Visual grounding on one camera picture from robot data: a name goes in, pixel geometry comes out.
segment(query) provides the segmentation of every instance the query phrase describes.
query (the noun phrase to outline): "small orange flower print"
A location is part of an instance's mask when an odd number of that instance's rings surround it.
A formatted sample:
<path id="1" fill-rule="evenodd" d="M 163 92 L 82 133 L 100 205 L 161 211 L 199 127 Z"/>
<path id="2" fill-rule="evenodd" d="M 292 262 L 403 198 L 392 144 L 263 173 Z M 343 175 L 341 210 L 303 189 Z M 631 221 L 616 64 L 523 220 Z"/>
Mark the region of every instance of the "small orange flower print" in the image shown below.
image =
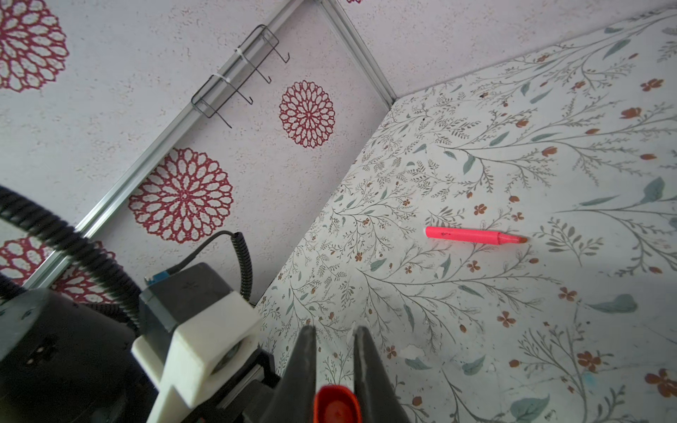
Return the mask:
<path id="1" fill-rule="evenodd" d="M 564 287 L 559 288 L 559 290 L 562 291 L 562 293 L 558 295 L 559 298 L 561 298 L 561 299 L 566 298 L 567 301 L 571 301 L 571 302 L 575 301 L 575 298 L 574 298 L 574 297 L 578 294 L 578 292 L 576 292 L 576 291 L 571 291 L 571 292 L 569 292 L 569 291 L 568 291 L 566 288 L 564 288 Z"/>
<path id="2" fill-rule="evenodd" d="M 642 87 L 642 91 L 651 91 L 652 88 L 660 88 L 661 85 L 663 85 L 663 80 L 654 78 L 648 83 L 643 83 L 640 87 Z"/>
<path id="3" fill-rule="evenodd" d="M 515 323 L 517 323 L 517 320 L 513 319 L 512 317 L 508 317 L 510 315 L 509 312 L 504 311 L 502 314 L 503 316 L 498 316 L 496 320 L 502 321 L 503 326 L 505 326 L 506 328 L 509 328 L 510 325 L 514 325 Z"/>
<path id="4" fill-rule="evenodd" d="M 639 108 L 639 107 L 631 107 L 631 108 L 629 108 L 629 109 L 627 109 L 627 110 L 623 110 L 623 111 L 621 112 L 621 114 L 623 115 L 623 116 L 621 117 L 621 119 L 632 119 L 632 118 L 636 118 L 637 116 L 639 116 L 640 114 L 642 114 L 642 108 Z"/>
<path id="5" fill-rule="evenodd" d="M 585 368 L 588 368 L 592 373 L 595 373 L 597 366 L 602 364 L 602 359 L 600 357 L 593 357 L 590 351 L 585 353 L 578 353 L 578 363 Z"/>
<path id="6" fill-rule="evenodd" d="M 541 154 L 543 154 L 545 157 L 555 153 L 557 153 L 557 147 L 548 147 L 541 152 Z"/>
<path id="7" fill-rule="evenodd" d="M 397 352 L 395 351 L 395 345 L 385 347 L 385 352 L 388 353 L 388 360 L 390 360 L 391 357 L 397 357 Z"/>
<path id="8" fill-rule="evenodd" d="M 475 272 L 476 270 L 480 270 L 481 267 L 477 265 L 477 260 L 473 260 L 472 263 L 468 263 L 468 268 L 470 269 L 471 272 Z"/>
<path id="9" fill-rule="evenodd" d="M 480 204 L 479 206 L 475 206 L 475 216 L 483 215 L 486 210 L 487 210 L 487 207 L 484 204 Z"/>
<path id="10" fill-rule="evenodd" d="M 668 371 L 660 369 L 658 375 L 647 373 L 644 380 L 650 385 L 658 385 L 658 392 L 665 398 L 677 397 L 677 381 L 668 378 Z"/>

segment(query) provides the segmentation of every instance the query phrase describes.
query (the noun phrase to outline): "green leaf print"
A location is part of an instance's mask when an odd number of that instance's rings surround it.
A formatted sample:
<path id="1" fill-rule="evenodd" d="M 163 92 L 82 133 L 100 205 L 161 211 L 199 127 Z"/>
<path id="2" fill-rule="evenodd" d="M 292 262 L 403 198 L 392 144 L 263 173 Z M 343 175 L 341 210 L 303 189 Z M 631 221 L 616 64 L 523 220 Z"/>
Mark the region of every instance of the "green leaf print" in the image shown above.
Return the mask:
<path id="1" fill-rule="evenodd" d="M 588 304 L 590 307 L 602 313 L 632 313 L 637 310 L 637 303 L 630 294 L 620 294 L 608 303 Z"/>
<path id="2" fill-rule="evenodd" d="M 548 407 L 550 395 L 540 398 L 524 398 L 515 401 L 510 406 L 510 414 L 517 420 L 515 423 L 530 423 L 541 415 L 543 410 Z"/>
<path id="3" fill-rule="evenodd" d="M 644 187 L 644 198 L 640 201 L 640 204 L 658 201 L 663 198 L 663 188 L 665 188 L 665 181 L 661 177 L 649 182 L 649 184 Z"/>
<path id="4" fill-rule="evenodd" d="M 412 310 L 409 308 L 408 305 L 404 305 L 404 311 L 407 312 L 407 318 L 409 319 L 409 324 L 412 326 L 412 332 L 414 331 L 414 315 L 412 314 Z"/>
<path id="5" fill-rule="evenodd" d="M 607 202 L 609 200 L 613 200 L 618 196 L 613 196 L 613 197 L 602 197 L 602 198 L 595 198 L 594 200 L 590 201 L 583 201 L 582 203 L 579 203 L 581 206 L 596 206 L 597 204 L 602 204 L 603 202 Z"/>
<path id="6" fill-rule="evenodd" d="M 541 94 L 541 95 L 535 96 L 534 98 L 531 99 L 531 101 L 530 101 L 529 103 L 531 103 L 531 104 L 538 103 L 539 101 L 543 100 L 543 97 L 545 97 L 546 95 L 550 94 L 551 91 L 552 91 L 552 89 L 547 90 L 546 92 L 544 92 L 544 93 Z"/>
<path id="7" fill-rule="evenodd" d="M 501 135 L 497 136 L 492 142 L 489 143 L 489 146 L 490 146 L 490 147 L 492 147 L 492 146 L 497 146 L 498 144 L 501 143 L 501 141 L 503 141 L 504 139 L 506 139 L 506 137 L 508 136 L 509 133 L 510 133 L 510 131 L 504 132 L 504 133 L 502 133 Z"/>
<path id="8" fill-rule="evenodd" d="M 463 369 L 463 373 L 465 373 L 468 376 L 477 374 L 477 372 L 479 372 L 479 370 L 482 368 L 482 365 L 484 364 L 484 357 L 486 357 L 486 355 L 483 355 L 482 357 L 478 358 L 472 363 L 465 363 L 464 365 L 462 365 L 461 368 Z"/>
<path id="9" fill-rule="evenodd" d="M 473 167 L 473 163 L 475 163 L 475 156 L 471 156 L 470 154 L 468 155 L 468 160 L 463 164 L 463 174 L 465 175 L 468 173 L 471 167 Z"/>
<path id="10" fill-rule="evenodd" d="M 385 263 L 387 259 L 381 259 L 373 262 L 371 264 L 372 271 L 376 271 L 379 267 L 383 266 L 383 263 Z"/>
<path id="11" fill-rule="evenodd" d="M 630 44 L 630 39 L 627 39 L 627 38 L 624 39 L 624 40 L 618 41 L 616 44 L 614 44 L 614 45 L 609 49 L 609 51 L 607 51 L 607 54 L 605 54 L 604 57 L 603 57 L 602 59 L 606 59 L 607 57 L 609 57 L 610 55 L 614 54 L 616 51 L 619 51 L 620 49 L 622 49 L 623 47 L 625 47 L 625 46 L 628 45 L 628 44 Z"/>
<path id="12" fill-rule="evenodd" d="M 416 358 L 415 360 L 411 359 L 404 359 L 404 363 L 411 367 L 414 370 L 428 370 L 431 369 L 432 367 L 424 364 L 420 358 Z"/>

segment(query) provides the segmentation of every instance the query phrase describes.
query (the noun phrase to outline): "red flower design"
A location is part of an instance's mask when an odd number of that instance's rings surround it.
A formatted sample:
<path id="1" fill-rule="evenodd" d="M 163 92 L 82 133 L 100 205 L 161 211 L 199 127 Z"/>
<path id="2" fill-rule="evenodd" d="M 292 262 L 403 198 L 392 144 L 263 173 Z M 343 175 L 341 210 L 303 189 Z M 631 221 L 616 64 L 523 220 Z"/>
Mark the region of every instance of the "red flower design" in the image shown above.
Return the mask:
<path id="1" fill-rule="evenodd" d="M 388 353 L 388 360 L 390 360 L 391 357 L 397 357 L 397 351 L 395 351 L 395 345 L 385 347 L 385 352 Z"/>
<path id="2" fill-rule="evenodd" d="M 496 320 L 502 321 L 503 326 L 505 326 L 506 328 L 509 328 L 510 325 L 514 325 L 515 323 L 517 323 L 517 320 L 513 319 L 512 317 L 508 317 L 510 315 L 508 311 L 503 311 L 502 314 L 503 316 L 498 316 Z"/>
<path id="3" fill-rule="evenodd" d="M 53 250 L 35 237 L 6 241 L 0 248 L 0 271 L 23 285 Z"/>
<path id="4" fill-rule="evenodd" d="M 282 95 L 280 120 L 295 143 L 315 148 L 334 132 L 334 104 L 314 82 L 294 83 Z"/>
<path id="5" fill-rule="evenodd" d="M 667 370 L 660 369 L 658 375 L 647 373 L 644 380 L 651 385 L 657 384 L 658 392 L 665 398 L 677 397 L 677 381 L 668 378 Z"/>
<path id="6" fill-rule="evenodd" d="M 662 79 L 651 79 L 648 83 L 643 83 L 640 85 L 642 91 L 651 91 L 652 88 L 660 88 L 663 85 Z"/>
<path id="7" fill-rule="evenodd" d="M 66 35 L 40 0 L 0 3 L 0 87 L 38 89 L 65 69 Z"/>
<path id="8" fill-rule="evenodd" d="M 557 147 L 548 147 L 541 152 L 545 157 L 548 157 L 550 154 L 557 153 Z"/>
<path id="9" fill-rule="evenodd" d="M 110 258 L 115 259 L 115 254 L 106 251 L 100 242 L 96 242 L 95 245 Z M 50 247 L 34 237 L 7 241 L 0 248 L 0 271 L 13 279 L 17 285 L 23 285 L 51 252 Z M 51 289 L 61 292 L 78 303 L 113 303 L 104 294 L 103 288 L 94 284 L 89 276 L 77 266 L 67 268 L 51 286 Z"/>
<path id="10" fill-rule="evenodd" d="M 481 269 L 481 267 L 477 265 L 477 260 L 473 260 L 472 263 L 468 263 L 468 268 L 470 269 L 471 273 Z"/>
<path id="11" fill-rule="evenodd" d="M 578 292 L 576 292 L 576 291 L 568 291 L 568 289 L 566 289 L 566 288 L 564 288 L 564 287 L 559 288 L 559 290 L 562 291 L 562 293 L 561 293 L 561 294 L 558 294 L 557 296 L 558 296 L 560 299 L 566 298 L 567 301 L 572 301 L 572 302 L 575 301 L 575 298 L 574 298 L 574 297 L 575 297 L 576 295 L 578 295 Z"/>
<path id="12" fill-rule="evenodd" d="M 578 357 L 578 363 L 583 367 L 588 368 L 588 370 L 590 370 L 592 373 L 595 373 L 597 366 L 602 364 L 601 357 L 593 357 L 590 351 L 578 353 L 576 357 Z"/>
<path id="13" fill-rule="evenodd" d="M 218 162 L 189 148 L 174 149 L 129 197 L 129 209 L 148 233 L 183 244 L 223 225 L 232 190 Z"/>
<path id="14" fill-rule="evenodd" d="M 636 118 L 637 116 L 642 114 L 642 108 L 641 107 L 632 107 L 626 110 L 623 110 L 621 112 L 623 117 L 621 119 L 632 119 Z"/>

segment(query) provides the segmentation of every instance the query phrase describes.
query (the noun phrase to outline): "orange bottle cap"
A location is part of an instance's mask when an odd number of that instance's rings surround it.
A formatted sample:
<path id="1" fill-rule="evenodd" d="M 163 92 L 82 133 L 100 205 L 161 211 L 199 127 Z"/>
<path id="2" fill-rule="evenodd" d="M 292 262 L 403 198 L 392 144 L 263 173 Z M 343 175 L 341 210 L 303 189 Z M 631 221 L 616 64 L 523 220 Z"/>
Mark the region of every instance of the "orange bottle cap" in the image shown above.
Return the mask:
<path id="1" fill-rule="evenodd" d="M 323 386 L 315 394 L 313 423 L 362 423 L 357 397 L 345 386 Z"/>

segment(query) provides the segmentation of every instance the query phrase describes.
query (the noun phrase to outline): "black corrugated cable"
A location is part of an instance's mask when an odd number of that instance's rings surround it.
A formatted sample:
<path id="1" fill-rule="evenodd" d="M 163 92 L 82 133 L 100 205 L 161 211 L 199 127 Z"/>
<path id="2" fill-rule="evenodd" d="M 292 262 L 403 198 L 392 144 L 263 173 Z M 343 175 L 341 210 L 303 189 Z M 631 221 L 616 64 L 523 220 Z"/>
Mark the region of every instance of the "black corrugated cable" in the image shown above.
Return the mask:
<path id="1" fill-rule="evenodd" d="M 46 208 L 1 185 L 0 219 L 23 229 L 55 250 L 68 254 L 138 326 L 141 290 L 115 260 L 76 232 L 73 226 Z"/>

